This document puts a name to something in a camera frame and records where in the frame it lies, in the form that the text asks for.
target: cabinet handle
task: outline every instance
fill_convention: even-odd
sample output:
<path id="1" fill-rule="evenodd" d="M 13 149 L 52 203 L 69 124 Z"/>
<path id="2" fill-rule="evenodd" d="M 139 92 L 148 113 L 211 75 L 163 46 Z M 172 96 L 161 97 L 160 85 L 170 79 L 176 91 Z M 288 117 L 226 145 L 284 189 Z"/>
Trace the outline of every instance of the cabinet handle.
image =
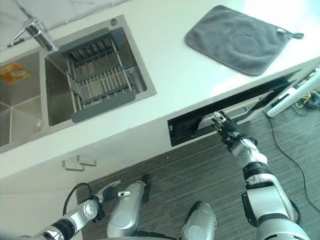
<path id="1" fill-rule="evenodd" d="M 97 166 L 97 160 L 96 159 L 93 160 L 93 163 L 86 163 L 86 162 L 82 162 L 81 161 L 80 155 L 77 155 L 76 156 L 76 160 L 77 160 L 78 164 L 80 164 L 81 166 L 90 166 L 90 167 Z"/>
<path id="2" fill-rule="evenodd" d="M 64 160 L 62 161 L 62 167 L 66 171 L 83 172 L 85 170 L 85 166 L 84 165 L 81 165 L 81 168 L 68 168 L 68 167 L 66 167 L 66 162 Z"/>

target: white countertop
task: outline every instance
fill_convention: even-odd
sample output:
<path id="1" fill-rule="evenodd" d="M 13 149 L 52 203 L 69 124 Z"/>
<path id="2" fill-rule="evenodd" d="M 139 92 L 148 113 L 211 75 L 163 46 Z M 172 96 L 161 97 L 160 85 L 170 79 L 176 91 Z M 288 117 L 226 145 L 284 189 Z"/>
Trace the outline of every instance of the white countertop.
<path id="1" fill-rule="evenodd" d="M 246 76 L 184 42 L 185 34 L 216 5 L 225 5 L 292 33 L 304 33 L 304 38 L 290 40 L 263 75 Z M 318 0 L 130 0 L 52 30 L 52 37 L 58 39 L 124 14 L 157 94 L 3 153 L 0 177 L 160 117 L 226 98 L 253 86 L 256 80 L 319 58 L 319 13 Z M 1 62 L 37 47 L 33 39 L 27 40 L 3 51 Z"/>

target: gray carpet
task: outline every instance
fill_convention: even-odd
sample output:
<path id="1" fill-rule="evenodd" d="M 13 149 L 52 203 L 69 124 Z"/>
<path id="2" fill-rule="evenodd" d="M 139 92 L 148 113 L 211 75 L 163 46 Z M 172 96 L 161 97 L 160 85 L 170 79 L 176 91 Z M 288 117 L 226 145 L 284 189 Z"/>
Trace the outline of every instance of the gray carpet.
<path id="1" fill-rule="evenodd" d="M 305 173 L 309 197 L 320 208 L 319 111 L 310 111 L 307 116 L 301 117 L 292 109 L 287 109 L 271 121 L 278 144 L 300 164 Z M 320 214 L 306 199 L 300 170 L 277 149 L 268 119 L 261 114 L 253 121 L 242 124 L 240 130 L 258 140 L 258 148 L 267 156 L 271 170 L 299 207 L 301 226 L 312 240 L 320 240 Z M 245 191 L 242 171 L 217 134 L 90 184 L 96 192 L 108 183 L 122 179 L 119 189 L 124 189 L 145 173 L 151 174 L 152 189 L 149 202 L 141 207 L 139 230 L 178 237 L 191 206 L 203 200 L 211 205 L 217 217 L 216 240 L 256 239 L 256 229 L 248 224 L 242 206 L 241 193 Z M 79 189 L 78 202 L 86 197 L 86 190 Z M 108 215 L 115 204 L 116 201 L 105 204 L 105 219 L 88 224 L 82 230 L 83 240 L 106 237 Z"/>

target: black cable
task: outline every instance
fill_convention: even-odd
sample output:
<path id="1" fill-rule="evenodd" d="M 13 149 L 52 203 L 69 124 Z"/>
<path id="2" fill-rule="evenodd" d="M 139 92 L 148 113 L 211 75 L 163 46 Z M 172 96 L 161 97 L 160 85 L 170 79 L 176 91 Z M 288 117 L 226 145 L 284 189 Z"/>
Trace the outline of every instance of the black cable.
<path id="1" fill-rule="evenodd" d="M 283 153 L 283 155 L 285 155 L 288 159 L 290 159 L 301 171 L 302 173 L 302 178 L 303 178 L 303 187 L 304 187 L 304 193 L 305 193 L 305 196 L 306 196 L 306 199 L 308 200 L 308 202 L 310 203 L 310 205 L 320 214 L 320 209 L 317 208 L 313 203 L 312 201 L 310 200 L 309 196 L 308 196 L 308 193 L 307 193 L 307 186 L 306 186 L 306 178 L 305 178 L 305 174 L 304 174 L 304 171 L 302 170 L 302 168 L 300 167 L 300 165 L 292 158 L 290 157 L 288 154 L 286 154 L 278 145 L 277 143 L 277 140 L 275 138 L 275 133 L 274 133 L 274 126 L 272 125 L 272 122 L 270 120 L 270 118 L 268 117 L 268 115 L 266 113 L 264 113 L 266 118 L 268 119 L 270 125 L 271 125 L 271 131 L 272 131 L 272 137 L 273 137 L 273 140 L 274 140 L 274 143 L 275 145 L 277 146 L 277 148 Z"/>
<path id="2" fill-rule="evenodd" d="M 65 199 L 65 202 L 63 205 L 62 216 L 64 216 L 67 213 L 67 206 L 68 206 L 69 200 L 70 200 L 72 194 L 74 193 L 74 191 L 77 190 L 77 188 L 79 188 L 80 186 L 86 186 L 89 190 L 90 198 L 93 196 L 92 189 L 88 183 L 86 183 L 86 182 L 78 183 L 77 185 L 74 186 L 74 188 L 70 191 L 70 193 L 68 194 L 68 196 Z"/>
<path id="3" fill-rule="evenodd" d="M 319 108 L 320 107 L 320 96 L 315 93 L 317 92 L 318 94 L 320 94 L 320 91 L 318 90 L 312 90 L 309 92 L 310 94 L 310 99 L 308 101 L 306 101 L 306 99 L 304 98 L 300 98 L 297 103 L 302 105 L 302 106 L 305 106 L 307 108 Z"/>
<path id="4" fill-rule="evenodd" d="M 291 105 L 290 108 L 295 112 L 295 114 L 297 114 L 297 115 L 300 116 L 300 117 L 305 117 L 305 116 L 308 115 L 308 111 L 307 111 L 305 114 L 301 114 L 301 113 L 297 112 L 297 111 L 295 110 L 295 108 L 294 108 L 294 105 Z"/>

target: open drawer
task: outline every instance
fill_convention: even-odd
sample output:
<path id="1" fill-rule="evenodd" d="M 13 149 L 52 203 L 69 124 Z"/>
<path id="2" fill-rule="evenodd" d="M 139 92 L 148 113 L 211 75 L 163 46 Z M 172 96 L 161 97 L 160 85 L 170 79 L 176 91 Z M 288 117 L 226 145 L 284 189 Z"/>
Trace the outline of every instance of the open drawer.
<path id="1" fill-rule="evenodd" d="M 213 112 L 224 111 L 236 122 L 246 119 L 254 111 L 265 107 L 287 89 L 295 73 L 296 71 L 291 72 L 168 120 L 171 146 L 173 147 L 214 132 L 211 127 Z"/>

